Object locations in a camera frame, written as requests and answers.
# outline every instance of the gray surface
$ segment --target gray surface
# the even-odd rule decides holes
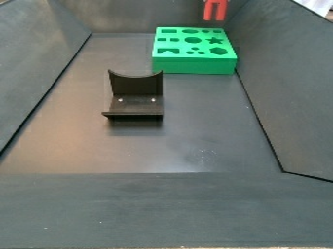
[[[333,185],[280,172],[236,76],[168,75],[165,125],[109,125],[107,69],[148,74],[152,42],[94,36],[26,124],[0,248],[333,246]]]
[[[94,35],[0,173],[279,171],[236,75],[165,75],[164,125],[113,125],[102,116],[111,103],[109,69],[152,74],[153,42],[154,35]]]
[[[10,3],[14,0],[0,0],[0,5]]]
[[[284,169],[333,180],[333,25],[289,0],[229,23],[239,72]]]
[[[230,19],[249,0],[233,0]],[[61,0],[98,33],[154,33],[158,26],[222,25],[204,21],[202,0]]]
[[[332,208],[287,174],[3,175],[0,248],[332,247]]]
[[[329,9],[333,6],[332,0],[295,0],[321,16],[327,17]]]
[[[54,0],[0,6],[0,151],[90,31]]]

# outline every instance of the black bracket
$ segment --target black bracket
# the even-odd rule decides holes
[[[110,119],[115,117],[161,118],[165,113],[164,71],[144,77],[123,76],[111,70],[109,73],[114,96],[110,111],[102,114]]]

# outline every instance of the red object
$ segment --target red object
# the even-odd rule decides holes
[[[213,20],[214,6],[217,6],[216,20],[225,20],[228,0],[206,1],[204,20]]]

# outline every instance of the green shape sorter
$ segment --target green shape sorter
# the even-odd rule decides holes
[[[237,55],[221,28],[158,27],[153,71],[233,74]]]

